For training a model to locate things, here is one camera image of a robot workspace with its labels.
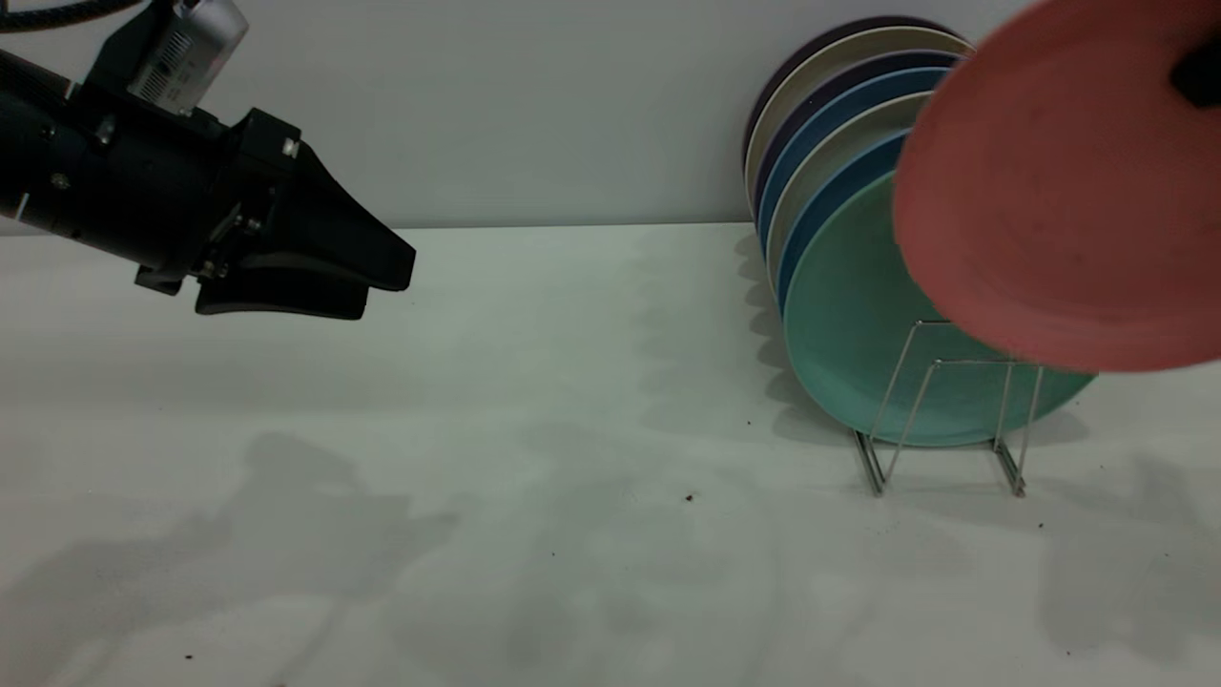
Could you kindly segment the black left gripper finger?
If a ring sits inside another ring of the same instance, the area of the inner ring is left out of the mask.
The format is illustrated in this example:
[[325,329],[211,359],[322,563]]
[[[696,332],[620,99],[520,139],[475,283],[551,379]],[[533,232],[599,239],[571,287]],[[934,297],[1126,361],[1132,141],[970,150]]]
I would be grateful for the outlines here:
[[208,260],[195,271],[197,314],[292,314],[314,318],[361,318],[370,279],[339,268],[239,268]]
[[376,290],[410,284],[416,253],[361,207],[308,143],[276,193],[266,229],[241,254],[241,268],[289,268],[352,279]]

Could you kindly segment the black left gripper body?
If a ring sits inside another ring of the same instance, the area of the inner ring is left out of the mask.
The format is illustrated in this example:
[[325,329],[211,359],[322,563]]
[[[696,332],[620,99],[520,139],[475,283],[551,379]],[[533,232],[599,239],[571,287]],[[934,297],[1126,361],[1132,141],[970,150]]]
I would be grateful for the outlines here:
[[59,117],[59,236],[134,262],[136,283],[167,295],[215,275],[219,244],[243,215],[266,212],[302,145],[300,129],[261,109],[227,127],[81,92]]

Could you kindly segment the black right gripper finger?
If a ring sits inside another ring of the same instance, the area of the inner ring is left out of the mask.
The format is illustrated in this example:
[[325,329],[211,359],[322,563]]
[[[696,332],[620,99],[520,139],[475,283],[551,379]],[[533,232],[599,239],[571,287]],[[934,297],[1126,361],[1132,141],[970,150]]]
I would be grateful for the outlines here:
[[1209,37],[1171,70],[1171,85],[1195,109],[1219,109],[1220,37]]

